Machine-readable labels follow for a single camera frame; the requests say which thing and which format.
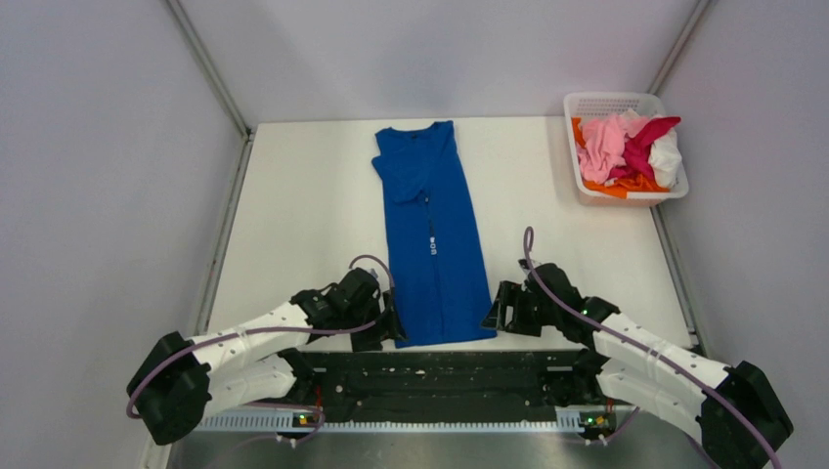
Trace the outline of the blue printed t-shirt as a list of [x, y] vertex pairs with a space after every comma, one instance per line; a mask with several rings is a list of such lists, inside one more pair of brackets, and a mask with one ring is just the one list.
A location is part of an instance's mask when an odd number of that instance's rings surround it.
[[453, 121], [385, 128], [371, 161], [382, 185], [389, 268], [406, 337], [399, 349], [488, 340], [492, 308]]

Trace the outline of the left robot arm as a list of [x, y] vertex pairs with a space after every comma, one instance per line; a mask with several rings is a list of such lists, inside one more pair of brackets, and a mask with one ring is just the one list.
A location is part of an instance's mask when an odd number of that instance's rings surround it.
[[157, 340], [129, 381], [126, 414], [142, 421], [153, 441], [175, 443], [206, 417], [256, 401], [312, 395], [313, 368], [298, 349], [347, 336], [355, 352], [378, 350], [406, 333], [396, 311], [396, 286], [351, 269], [321, 289], [304, 289], [274, 310], [217, 332]]

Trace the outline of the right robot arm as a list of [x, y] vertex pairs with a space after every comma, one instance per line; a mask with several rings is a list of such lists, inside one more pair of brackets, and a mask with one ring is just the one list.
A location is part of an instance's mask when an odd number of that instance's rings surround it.
[[540, 336], [553, 327], [582, 345], [571, 369], [543, 382], [556, 406], [634, 405], [673, 425], [720, 468], [763, 468], [794, 425], [765, 373], [743, 361], [716, 362], [663, 339], [614, 304], [583, 296], [552, 263], [503, 281], [485, 329]]

